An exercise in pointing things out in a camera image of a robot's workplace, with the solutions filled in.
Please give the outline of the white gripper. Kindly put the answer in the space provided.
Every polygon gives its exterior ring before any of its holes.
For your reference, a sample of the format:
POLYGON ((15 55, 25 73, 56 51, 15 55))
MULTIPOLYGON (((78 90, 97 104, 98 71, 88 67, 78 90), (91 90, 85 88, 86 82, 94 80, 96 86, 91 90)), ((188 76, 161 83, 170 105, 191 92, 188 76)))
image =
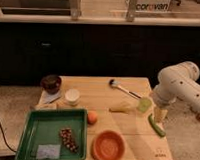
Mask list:
POLYGON ((168 110, 160 108, 166 108, 169 104, 154 91, 151 92, 150 96, 157 106, 154 108, 154 120, 156 123, 161 123, 165 119, 168 110))

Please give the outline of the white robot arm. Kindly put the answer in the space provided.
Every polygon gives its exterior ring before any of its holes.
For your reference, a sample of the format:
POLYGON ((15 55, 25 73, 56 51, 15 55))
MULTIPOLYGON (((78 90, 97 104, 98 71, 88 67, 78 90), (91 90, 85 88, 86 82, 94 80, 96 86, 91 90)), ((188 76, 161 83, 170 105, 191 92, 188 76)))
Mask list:
POLYGON ((176 102, 179 98, 187 102, 200 117, 200 70, 192 61, 184 61, 162 68, 158 73, 158 84, 151 96, 160 109, 176 102))

